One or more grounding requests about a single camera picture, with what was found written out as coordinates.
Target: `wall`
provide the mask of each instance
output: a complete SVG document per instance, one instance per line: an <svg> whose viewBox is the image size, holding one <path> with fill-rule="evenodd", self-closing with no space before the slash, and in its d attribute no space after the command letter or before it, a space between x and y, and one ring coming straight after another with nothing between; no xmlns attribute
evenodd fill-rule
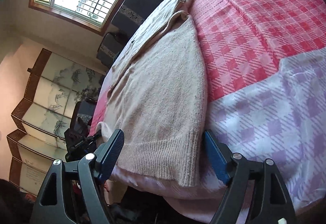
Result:
<svg viewBox="0 0 326 224"><path fill-rule="evenodd" d="M29 73L38 57L41 47L25 46L17 50L18 42L8 40L2 48L8 51L0 64L0 178L9 178L11 152L6 136L17 129L10 114L24 96Z"/></svg>
<svg viewBox="0 0 326 224"><path fill-rule="evenodd" d="M28 8L29 0L4 0L9 23L21 35L40 39L87 57L93 64L102 36L49 14Z"/></svg>

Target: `knitted sweater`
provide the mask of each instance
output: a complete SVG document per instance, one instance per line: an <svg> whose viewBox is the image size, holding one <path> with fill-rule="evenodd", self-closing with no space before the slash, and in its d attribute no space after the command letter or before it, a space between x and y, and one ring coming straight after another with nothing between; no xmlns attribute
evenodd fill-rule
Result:
<svg viewBox="0 0 326 224"><path fill-rule="evenodd" d="M199 181L199 149L207 88L192 0L160 6L138 29L112 67L102 129L106 142L122 129L117 166L181 186Z"/></svg>

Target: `ribbed hem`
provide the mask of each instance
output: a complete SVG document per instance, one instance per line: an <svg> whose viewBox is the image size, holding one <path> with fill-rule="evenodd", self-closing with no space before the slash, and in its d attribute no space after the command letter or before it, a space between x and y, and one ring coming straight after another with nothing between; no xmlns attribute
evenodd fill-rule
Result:
<svg viewBox="0 0 326 224"><path fill-rule="evenodd" d="M201 140L200 133L157 142L124 144L117 165L133 173L176 180L183 187L196 186Z"/></svg>

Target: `checkered bed sheet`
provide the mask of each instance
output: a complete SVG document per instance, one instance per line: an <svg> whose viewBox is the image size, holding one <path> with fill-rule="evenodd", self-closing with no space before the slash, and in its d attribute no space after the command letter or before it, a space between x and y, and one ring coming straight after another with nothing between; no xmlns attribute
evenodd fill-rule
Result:
<svg viewBox="0 0 326 224"><path fill-rule="evenodd" d="M194 0L190 14L208 77L206 128L248 159L274 159L296 210L322 198L326 194L323 0ZM110 80L109 72L92 132L103 120ZM187 190L120 168L112 175L163 195L180 213L208 223L224 187L207 163L201 165L201 185ZM247 207L238 223L244 223Z"/></svg>

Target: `silver screw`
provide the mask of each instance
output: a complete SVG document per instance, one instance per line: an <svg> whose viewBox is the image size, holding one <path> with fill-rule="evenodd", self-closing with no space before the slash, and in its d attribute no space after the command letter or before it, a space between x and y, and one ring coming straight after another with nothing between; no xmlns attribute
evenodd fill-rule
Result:
<svg viewBox="0 0 326 224"><path fill-rule="evenodd" d="M233 153L233 158L235 158L236 160L241 160L242 155L240 153Z"/></svg>
<svg viewBox="0 0 326 224"><path fill-rule="evenodd" d="M268 165L273 165L273 164L274 164L273 160L271 160L271 159L267 159L267 160L266 160L266 163L267 163Z"/></svg>
<svg viewBox="0 0 326 224"><path fill-rule="evenodd" d="M55 160L54 162L53 162L53 165L59 165L61 163L61 160Z"/></svg>
<svg viewBox="0 0 326 224"><path fill-rule="evenodd" d="M89 154L86 154L86 156L85 156L86 160L92 160L92 159L94 159L94 157L95 157L94 153L89 153Z"/></svg>
<svg viewBox="0 0 326 224"><path fill-rule="evenodd" d="M286 224L286 219L281 218L280 220L278 220L278 224Z"/></svg>

